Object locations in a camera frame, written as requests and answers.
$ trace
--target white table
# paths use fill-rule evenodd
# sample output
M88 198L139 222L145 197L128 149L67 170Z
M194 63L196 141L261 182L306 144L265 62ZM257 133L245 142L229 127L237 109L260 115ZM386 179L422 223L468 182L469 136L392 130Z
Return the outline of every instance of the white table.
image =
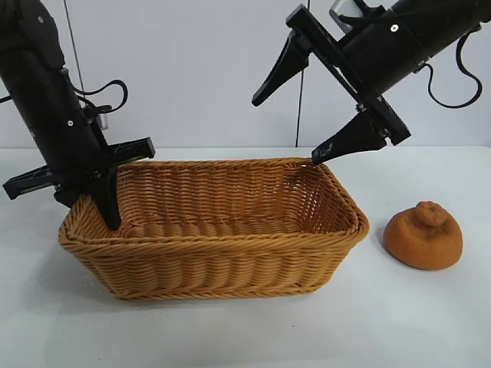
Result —
M308 156L309 149L163 149L158 159ZM0 150L2 181L42 164ZM68 212L52 189L0 195L0 366L491 366L491 149L397 148L330 167L371 221L331 282L300 297L128 304L57 244ZM451 211L460 263L403 266L381 247L387 221L420 200Z

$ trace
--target poop-shaped toy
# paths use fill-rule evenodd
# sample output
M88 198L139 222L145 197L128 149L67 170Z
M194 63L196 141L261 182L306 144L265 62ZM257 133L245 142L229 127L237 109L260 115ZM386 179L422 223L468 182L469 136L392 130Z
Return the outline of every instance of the poop-shaped toy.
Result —
M421 202L395 215L385 228L384 242L396 259L421 270L448 268L463 252L459 224L433 202Z

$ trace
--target woven basket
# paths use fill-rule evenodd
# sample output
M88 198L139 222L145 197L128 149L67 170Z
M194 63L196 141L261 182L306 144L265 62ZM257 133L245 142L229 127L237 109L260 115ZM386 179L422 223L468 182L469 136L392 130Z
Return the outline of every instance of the woven basket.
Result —
M369 228L308 159L131 163L118 185L119 230L85 196L59 241L121 299L310 293Z

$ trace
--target basket rim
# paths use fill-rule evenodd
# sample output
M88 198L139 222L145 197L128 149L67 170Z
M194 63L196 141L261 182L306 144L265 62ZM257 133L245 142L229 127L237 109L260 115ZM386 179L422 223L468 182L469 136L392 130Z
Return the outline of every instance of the basket rim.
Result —
M197 160L197 161L156 161L156 160L144 160L134 163L128 163L120 167L120 171L129 170L139 166L200 166L200 167L210 167L210 166L267 166L267 165L286 165L292 164L296 166L314 166L311 159L306 158L279 158L279 159L232 159L232 160ZM369 224L365 214L358 208L354 200L350 197L346 189L340 184L334 174L326 165L316 166L320 169L321 174L329 181L333 183L334 188L338 198L344 203L346 209L352 211L353 224L350 228L340 232L329 232L322 234L315 233L275 233L275 234L261 234L261 235L224 235L224 236L203 236L203 235L188 235L188 236L170 236L170 237L135 237L135 238L122 238L122 237L111 237L111 238L84 238L77 233L79 228L78 225L72 225L70 228L68 223L76 223L80 218L82 218L83 213L87 206L90 205L89 196L81 196L79 200L75 203L72 210L68 213L65 220L61 224L58 233L59 242L66 247L70 248L70 245L83 245L86 248L92 248L94 251L101 249L101 247L107 247L108 245L117 245L121 248L131 248L134 249L137 246L149 246L158 245L162 247L163 245L175 245L179 243L182 245L186 243L188 245L199 245L200 243L206 243L208 245L215 244L217 246L230 243L230 242L253 242L262 239L269 239L272 242L278 241L278 243L283 243L283 241L291 240L315 240L315 239L326 239L333 238L336 242L347 241L349 238L363 238L369 228Z

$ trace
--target screw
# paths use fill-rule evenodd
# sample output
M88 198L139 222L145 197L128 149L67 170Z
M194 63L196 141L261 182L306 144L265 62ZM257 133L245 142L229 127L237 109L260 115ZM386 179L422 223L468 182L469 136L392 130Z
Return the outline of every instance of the screw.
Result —
M362 103L359 103L357 106L356 106L356 111L358 113L363 113L364 111L366 111L367 108L365 107L365 105L363 105Z

